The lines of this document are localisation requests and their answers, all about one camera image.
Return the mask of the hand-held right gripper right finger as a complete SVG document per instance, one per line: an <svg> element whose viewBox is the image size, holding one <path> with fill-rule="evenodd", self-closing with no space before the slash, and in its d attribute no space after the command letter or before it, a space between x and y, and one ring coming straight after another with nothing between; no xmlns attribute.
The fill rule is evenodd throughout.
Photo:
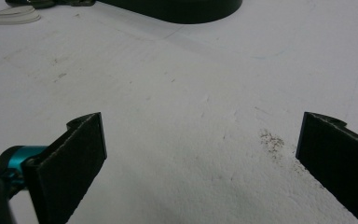
<svg viewBox="0 0 358 224"><path fill-rule="evenodd" d="M296 158L358 219L358 134L342 120L306 112Z"/></svg>

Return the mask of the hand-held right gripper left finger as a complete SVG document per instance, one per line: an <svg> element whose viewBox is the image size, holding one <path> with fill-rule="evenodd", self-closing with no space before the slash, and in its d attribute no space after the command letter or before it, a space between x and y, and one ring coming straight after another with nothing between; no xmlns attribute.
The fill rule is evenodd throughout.
<svg viewBox="0 0 358 224"><path fill-rule="evenodd" d="M102 115L73 119L67 131L22 163L39 224L65 224L107 158Z"/></svg>

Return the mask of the dark round container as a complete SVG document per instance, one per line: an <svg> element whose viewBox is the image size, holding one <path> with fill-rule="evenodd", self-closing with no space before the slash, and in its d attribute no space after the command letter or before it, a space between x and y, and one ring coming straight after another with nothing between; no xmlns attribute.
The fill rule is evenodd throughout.
<svg viewBox="0 0 358 224"><path fill-rule="evenodd" d="M236 12L243 0L98 0L151 18L180 24L218 21Z"/></svg>

